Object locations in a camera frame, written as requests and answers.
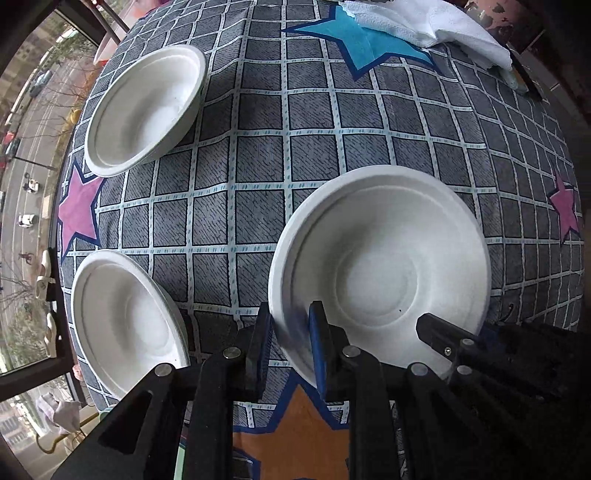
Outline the yellow hook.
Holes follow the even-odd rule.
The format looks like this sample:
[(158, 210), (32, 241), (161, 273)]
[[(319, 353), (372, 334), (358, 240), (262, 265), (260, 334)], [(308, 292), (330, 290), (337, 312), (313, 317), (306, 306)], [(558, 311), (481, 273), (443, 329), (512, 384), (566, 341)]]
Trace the yellow hook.
[(51, 445), (46, 448), (41, 441), (41, 437), (39, 434), (35, 435), (35, 444), (39, 448), (39, 450), (46, 454), (52, 455), (56, 452), (57, 447), (66, 442), (67, 445), (65, 446), (65, 450), (71, 453), (86, 437), (87, 433), (85, 432), (84, 428), (89, 426), (91, 423), (98, 421), (100, 417), (99, 412), (95, 412), (88, 416), (87, 418), (80, 421), (80, 428), (74, 432), (66, 432), (63, 434), (57, 435), (51, 442)]

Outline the white cloth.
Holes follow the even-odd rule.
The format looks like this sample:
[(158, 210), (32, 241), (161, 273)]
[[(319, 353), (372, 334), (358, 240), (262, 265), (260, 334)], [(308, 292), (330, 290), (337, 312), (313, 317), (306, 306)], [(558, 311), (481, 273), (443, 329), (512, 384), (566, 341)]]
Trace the white cloth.
[(363, 28), (399, 37), (417, 47), (457, 43), (479, 66), (513, 69), (510, 51), (463, 10), (446, 1), (342, 1)]

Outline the white paper bowl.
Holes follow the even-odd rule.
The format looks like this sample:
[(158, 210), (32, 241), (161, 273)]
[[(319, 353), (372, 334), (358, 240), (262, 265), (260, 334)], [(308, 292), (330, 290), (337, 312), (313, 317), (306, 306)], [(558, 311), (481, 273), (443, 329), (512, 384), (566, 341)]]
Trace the white paper bowl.
[(127, 68), (91, 115), (84, 141), (90, 171), (114, 177), (175, 147), (197, 118), (207, 62), (197, 47), (172, 45)]
[(269, 306), (305, 381), (315, 381), (314, 302), (380, 361), (422, 362), (444, 377), (451, 360), (420, 340), (418, 319), (430, 313), (476, 334), (491, 288), (488, 246), (465, 202), (426, 173), (382, 165), (332, 179), (294, 210), (271, 262)]
[(190, 365), (176, 303), (122, 253), (98, 250), (81, 262), (71, 290), (71, 315), (86, 364), (116, 399), (159, 364)]

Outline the grey checkered star tablecloth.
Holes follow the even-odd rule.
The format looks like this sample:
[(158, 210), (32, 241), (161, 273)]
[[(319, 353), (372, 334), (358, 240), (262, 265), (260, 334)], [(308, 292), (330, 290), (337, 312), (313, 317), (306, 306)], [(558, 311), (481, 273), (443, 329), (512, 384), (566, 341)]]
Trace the grey checkered star tablecloth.
[(253, 322), (270, 249), (318, 183), (394, 162), (456, 188), (482, 221), (490, 320), (575, 329), (583, 245), (560, 236), (548, 201), (575, 173), (547, 107), (453, 46), (435, 49), (436, 72), (392, 57), (353, 80), (334, 42), (291, 32), (328, 14), (322, 1), (175, 1), (136, 24), (84, 115), (141, 56), (188, 44), (211, 67), (204, 117), (170, 154), (102, 181), (79, 122), (58, 214), (63, 285), (88, 251), (128, 254), (179, 303), (200, 360)]

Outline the white rag on hook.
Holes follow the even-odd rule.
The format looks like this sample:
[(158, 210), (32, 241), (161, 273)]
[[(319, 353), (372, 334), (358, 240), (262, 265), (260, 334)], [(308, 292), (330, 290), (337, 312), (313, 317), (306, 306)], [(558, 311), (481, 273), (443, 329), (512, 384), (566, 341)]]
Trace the white rag on hook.
[(61, 434), (75, 433), (80, 429), (81, 404), (78, 401), (65, 401), (48, 392), (37, 398), (36, 408)]

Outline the black window frame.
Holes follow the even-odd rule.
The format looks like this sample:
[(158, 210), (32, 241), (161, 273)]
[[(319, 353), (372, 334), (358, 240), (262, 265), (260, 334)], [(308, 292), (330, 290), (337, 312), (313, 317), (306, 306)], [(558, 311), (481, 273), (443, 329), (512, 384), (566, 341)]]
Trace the black window frame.
[(1, 401), (24, 402), (75, 363), (62, 268), (100, 243), (100, 181), (83, 153), (109, 85), (93, 63), (106, 1), (1, 5)]

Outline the red plastic basin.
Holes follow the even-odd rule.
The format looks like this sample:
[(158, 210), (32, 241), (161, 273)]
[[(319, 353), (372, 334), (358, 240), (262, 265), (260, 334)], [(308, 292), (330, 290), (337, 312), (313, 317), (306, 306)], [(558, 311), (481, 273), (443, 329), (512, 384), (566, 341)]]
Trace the red plastic basin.
[[(158, 1), (106, 1), (105, 4), (131, 29), (135, 23), (146, 15), (150, 10), (160, 5)], [(99, 13), (109, 24), (114, 34), (123, 41), (127, 32), (100, 6)], [(118, 44), (109, 34), (106, 34), (100, 42), (94, 55), (93, 63), (104, 66), (113, 56)]]

